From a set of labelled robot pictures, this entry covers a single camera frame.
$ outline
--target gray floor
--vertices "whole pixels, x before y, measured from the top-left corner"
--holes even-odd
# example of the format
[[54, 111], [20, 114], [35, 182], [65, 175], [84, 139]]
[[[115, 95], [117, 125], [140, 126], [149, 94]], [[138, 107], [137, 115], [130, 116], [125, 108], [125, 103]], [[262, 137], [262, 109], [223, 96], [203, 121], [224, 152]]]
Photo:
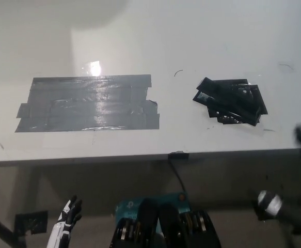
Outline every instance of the gray floor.
[[[208, 209], [223, 247], [285, 247], [277, 222], [259, 222], [249, 200], [268, 189], [286, 199], [301, 199], [301, 167], [290, 152], [214, 154], [207, 159], [175, 162], [192, 206]], [[83, 218], [70, 247], [109, 247], [114, 209], [124, 199], [181, 191], [165, 161], [0, 167], [0, 221], [13, 228], [17, 213], [49, 211], [48, 232], [28, 235], [28, 247], [46, 247], [65, 202], [77, 194]], [[294, 237], [301, 247], [301, 237]], [[0, 240], [0, 248], [7, 247]]]

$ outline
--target black plastic piece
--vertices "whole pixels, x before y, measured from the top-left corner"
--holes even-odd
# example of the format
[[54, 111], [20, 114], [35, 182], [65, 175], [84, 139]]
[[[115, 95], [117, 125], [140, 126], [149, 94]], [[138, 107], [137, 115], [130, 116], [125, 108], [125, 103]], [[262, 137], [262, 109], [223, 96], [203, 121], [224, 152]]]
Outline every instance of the black plastic piece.
[[172, 152], [167, 155], [168, 160], [188, 160], [189, 159], [189, 153], [185, 153], [183, 151], [178, 151], [178, 152]]
[[167, 248], [188, 247], [187, 233], [180, 221], [176, 207], [170, 203], [162, 204], [159, 210], [159, 219]]
[[25, 236], [27, 231], [31, 234], [43, 234], [47, 232], [48, 212], [36, 212], [27, 214], [17, 214], [15, 216], [14, 232], [20, 236]]
[[255, 126], [267, 114], [258, 86], [249, 85], [246, 79], [212, 81], [206, 77], [197, 89], [193, 100], [206, 105], [210, 118], [220, 123]]

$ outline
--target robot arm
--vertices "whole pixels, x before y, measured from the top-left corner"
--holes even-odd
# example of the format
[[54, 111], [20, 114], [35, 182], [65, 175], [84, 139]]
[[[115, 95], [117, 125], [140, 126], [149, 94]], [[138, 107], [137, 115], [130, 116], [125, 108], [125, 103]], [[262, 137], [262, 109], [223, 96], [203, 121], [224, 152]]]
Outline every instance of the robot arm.
[[82, 209], [82, 201], [73, 196], [63, 208], [57, 223], [54, 225], [47, 248], [68, 248], [70, 233], [78, 220]]

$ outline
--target white table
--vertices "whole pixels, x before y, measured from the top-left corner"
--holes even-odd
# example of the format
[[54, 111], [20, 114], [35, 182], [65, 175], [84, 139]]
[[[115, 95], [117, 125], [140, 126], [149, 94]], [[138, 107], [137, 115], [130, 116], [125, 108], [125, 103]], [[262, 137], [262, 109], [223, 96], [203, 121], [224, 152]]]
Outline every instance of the white table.
[[[91, 61], [101, 75], [151, 74], [160, 129], [15, 133], [33, 77], [80, 76]], [[192, 101], [205, 76], [258, 84], [269, 115], [210, 119]], [[301, 1], [0, 0], [2, 162], [289, 149], [298, 122]]]

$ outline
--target scratch mark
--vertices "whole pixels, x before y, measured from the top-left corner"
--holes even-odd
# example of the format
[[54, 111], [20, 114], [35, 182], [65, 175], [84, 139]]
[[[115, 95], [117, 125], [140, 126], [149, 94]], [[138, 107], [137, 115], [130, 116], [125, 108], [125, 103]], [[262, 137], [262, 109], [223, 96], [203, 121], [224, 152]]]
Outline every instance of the scratch mark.
[[[179, 70], [179, 71], [183, 71], [183, 70]], [[175, 76], [177, 75], [177, 73], [178, 73], [179, 71], [177, 71], [177, 72], [175, 73]]]
[[291, 67], [290, 65], [288, 65], [288, 64], [279, 64], [280, 66], [288, 66], [292, 71], [294, 70], [294, 68], [293, 67]]

